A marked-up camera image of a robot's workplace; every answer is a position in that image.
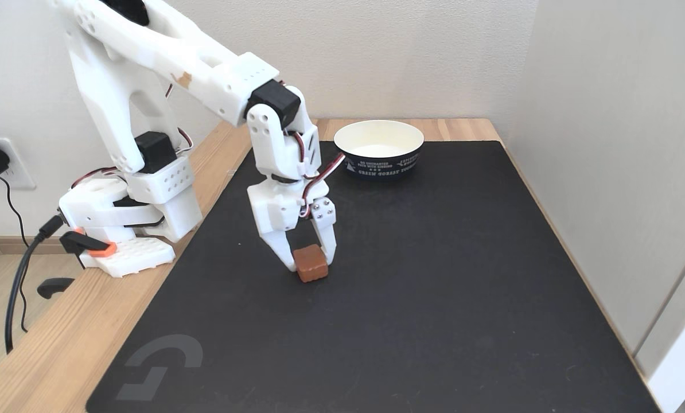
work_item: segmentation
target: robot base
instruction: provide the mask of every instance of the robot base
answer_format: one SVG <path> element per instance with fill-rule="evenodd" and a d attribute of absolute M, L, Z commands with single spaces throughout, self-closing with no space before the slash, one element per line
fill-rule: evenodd
<path fill-rule="evenodd" d="M 98 267 L 111 277 L 120 279 L 127 274 L 154 268 L 174 261 L 174 248 L 156 238 L 132 238 L 115 243 L 116 251 L 111 256 L 98 258 L 88 251 L 80 255 L 85 267 Z"/>

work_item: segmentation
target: white wall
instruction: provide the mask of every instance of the white wall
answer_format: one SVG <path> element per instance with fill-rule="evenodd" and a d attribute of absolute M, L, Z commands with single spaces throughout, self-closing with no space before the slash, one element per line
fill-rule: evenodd
<path fill-rule="evenodd" d="M 685 0 L 542 0 L 506 138 L 632 352 L 685 267 Z"/>
<path fill-rule="evenodd" d="M 169 2 L 234 52 L 279 68 L 313 116 L 487 117 L 505 131 L 537 0 Z M 195 138 L 216 124 L 182 91 L 172 101 Z M 108 165 L 46 1 L 0 2 L 0 136 L 38 185 L 14 193 L 30 233 L 75 178 Z M 0 183 L 0 235 L 17 232 Z"/>
<path fill-rule="evenodd" d="M 664 411 L 685 399 L 685 276 L 636 356 Z"/>

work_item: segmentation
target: black cable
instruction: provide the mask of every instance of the black cable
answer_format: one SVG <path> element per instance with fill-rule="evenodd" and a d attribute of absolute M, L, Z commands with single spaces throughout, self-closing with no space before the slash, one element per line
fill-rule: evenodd
<path fill-rule="evenodd" d="M 24 245 L 29 248 L 29 243 L 26 242 L 26 237 L 24 235 L 24 222 L 21 218 L 21 214 L 19 214 L 19 211 L 15 209 L 14 204 L 11 201 L 11 186 L 9 185 L 9 181 L 4 180 L 0 176 L 0 180 L 6 185 L 6 201 L 9 202 L 9 207 L 11 208 L 11 211 L 14 211 L 14 214 L 17 215 L 17 218 L 19 219 L 19 230 L 22 235 L 22 241 L 24 242 Z M 25 333 L 28 333 L 29 331 L 24 327 L 24 320 L 26 319 L 26 296 L 24 295 L 24 279 L 26 277 L 26 271 L 29 269 L 29 266 L 26 266 L 26 269 L 24 269 L 24 274 L 22 275 L 22 280 L 21 283 L 19 283 L 19 293 L 22 297 L 22 302 L 24 303 L 24 310 L 22 311 L 22 322 L 21 322 L 21 327 L 22 330 Z"/>
<path fill-rule="evenodd" d="M 28 246 L 26 252 L 22 256 L 22 260 L 19 263 L 17 272 L 14 276 L 14 284 L 11 286 L 11 292 L 9 294 L 9 306 L 6 308 L 6 321 L 4 325 L 4 341 L 6 345 L 6 353 L 10 353 L 14 350 L 14 337 L 12 335 L 12 324 L 14 323 L 14 308 L 15 301 L 17 300 L 17 292 L 19 291 L 19 286 L 24 282 L 24 276 L 26 275 L 26 270 L 29 267 L 29 260 L 31 259 L 31 254 L 34 253 L 36 247 L 42 241 L 49 237 L 52 237 L 57 230 L 62 227 L 62 217 L 60 215 L 55 215 L 51 217 L 41 228 L 39 228 L 39 233 L 34 237 L 31 245 Z"/>
<path fill-rule="evenodd" d="M 11 186 L 9 185 L 9 181 L 4 180 L 4 178 L 1 178 L 1 176 L 0 180 L 6 185 L 6 201 L 9 202 L 11 211 L 14 211 L 14 214 L 16 214 L 17 218 L 19 219 L 19 230 L 21 230 L 22 241 L 24 242 L 26 248 L 29 248 L 29 243 L 26 242 L 26 237 L 24 236 L 24 222 L 21 219 L 21 214 L 19 214 L 19 211 L 17 211 L 17 209 L 14 208 L 14 204 L 11 203 Z"/>
<path fill-rule="evenodd" d="M 22 331 L 25 333 L 28 333 L 29 330 L 26 329 L 24 326 L 24 320 L 26 319 L 26 296 L 24 295 L 24 280 L 26 279 L 26 272 L 29 270 L 29 262 L 26 263 L 26 267 L 24 267 L 24 273 L 22 274 L 22 280 L 19 283 L 19 293 L 22 296 L 22 301 L 24 303 L 24 308 L 22 309 Z"/>
<path fill-rule="evenodd" d="M 19 285 L 21 284 L 25 272 L 24 270 L 29 264 L 29 260 L 31 259 L 31 254 L 34 252 L 36 249 L 36 246 L 39 245 L 39 243 L 44 240 L 45 237 L 41 233 L 34 237 L 34 241 L 31 243 L 29 248 L 26 249 L 26 252 L 22 256 L 22 260 L 19 263 L 19 267 L 17 268 L 17 273 L 14 276 L 14 284 L 11 286 L 11 293 L 9 295 L 9 306 L 6 308 L 6 322 L 5 322 L 5 331 L 4 331 L 4 340 L 6 343 L 6 354 L 9 354 L 11 350 L 14 350 L 14 337 L 11 332 L 11 325 L 14 322 L 14 308 L 15 308 L 15 301 L 17 300 L 17 291 L 19 291 Z"/>

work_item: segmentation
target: bowl rim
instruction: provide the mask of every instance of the bowl rim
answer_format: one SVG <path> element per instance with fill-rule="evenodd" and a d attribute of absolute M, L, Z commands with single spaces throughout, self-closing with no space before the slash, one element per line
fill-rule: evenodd
<path fill-rule="evenodd" d="M 337 139 L 339 134 L 342 131 L 344 131 L 346 128 L 350 128 L 352 126 L 358 126 L 358 125 L 361 125 L 363 123 L 398 123 L 399 125 L 404 125 L 405 127 L 413 129 L 414 131 L 416 131 L 418 133 L 418 136 L 421 139 L 421 141 L 419 142 L 418 145 L 416 145 L 416 147 L 414 147 L 412 149 L 405 149 L 405 152 L 403 152 L 402 154 L 393 155 L 390 157 L 371 157 L 368 155 L 361 155 L 361 154 L 356 153 L 354 151 L 354 149 L 351 151 L 350 148 L 344 148 L 343 146 L 341 146 L 340 141 L 338 141 L 338 139 Z M 392 159 L 392 158 L 398 158 L 398 157 L 405 157 L 406 155 L 413 154 L 413 152 L 416 152 L 419 149 L 421 149 L 421 147 L 424 145 L 424 133 L 423 133 L 423 131 L 419 130 L 419 128 L 417 128 L 416 126 L 410 125 L 409 123 L 400 122 L 398 120 L 370 119 L 370 120 L 361 120 L 359 122 L 353 122 L 350 125 L 343 126 L 338 131 L 335 132 L 335 135 L 333 136 L 332 141 L 334 142 L 335 146 L 337 146 L 337 148 L 340 149 L 340 151 L 343 151 L 346 154 L 351 154 L 351 155 L 356 156 L 356 157 L 368 158 L 368 159 Z"/>

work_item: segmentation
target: white bowl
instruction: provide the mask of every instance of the white bowl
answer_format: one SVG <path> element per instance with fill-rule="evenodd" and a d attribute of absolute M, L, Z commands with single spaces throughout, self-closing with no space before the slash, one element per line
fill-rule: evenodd
<path fill-rule="evenodd" d="M 394 120 L 365 120 L 341 128 L 334 142 L 346 155 L 346 169 L 367 180 L 401 178 L 416 165 L 424 134 Z"/>

